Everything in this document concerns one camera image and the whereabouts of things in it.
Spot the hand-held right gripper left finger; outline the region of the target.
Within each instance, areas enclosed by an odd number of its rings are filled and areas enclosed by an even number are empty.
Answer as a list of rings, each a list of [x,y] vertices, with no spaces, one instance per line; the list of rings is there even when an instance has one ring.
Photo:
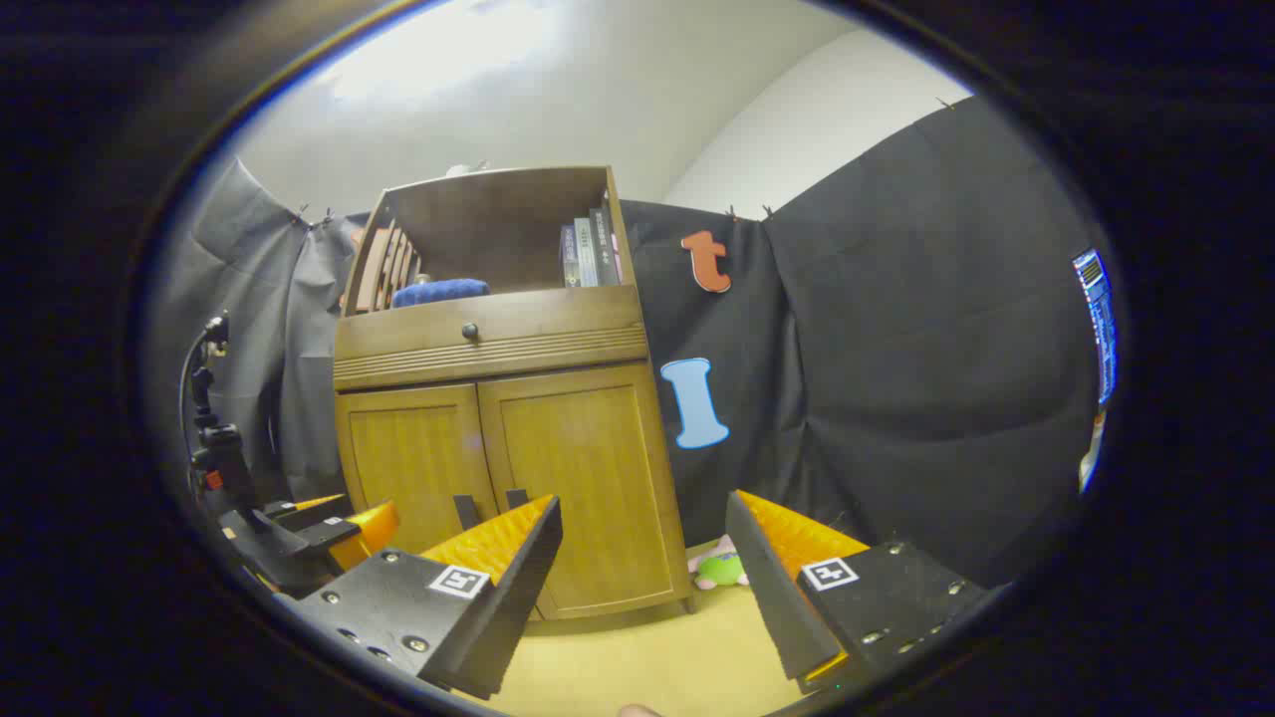
[[[555,495],[428,549],[385,549],[295,616],[351,658],[479,699],[499,693],[562,542]]]

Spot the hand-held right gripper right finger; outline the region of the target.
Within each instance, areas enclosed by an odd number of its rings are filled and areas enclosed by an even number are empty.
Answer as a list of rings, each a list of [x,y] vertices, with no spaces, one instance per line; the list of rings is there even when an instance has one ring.
[[[910,542],[870,546],[742,490],[727,499],[727,536],[782,669],[805,694],[884,680],[989,601]]]

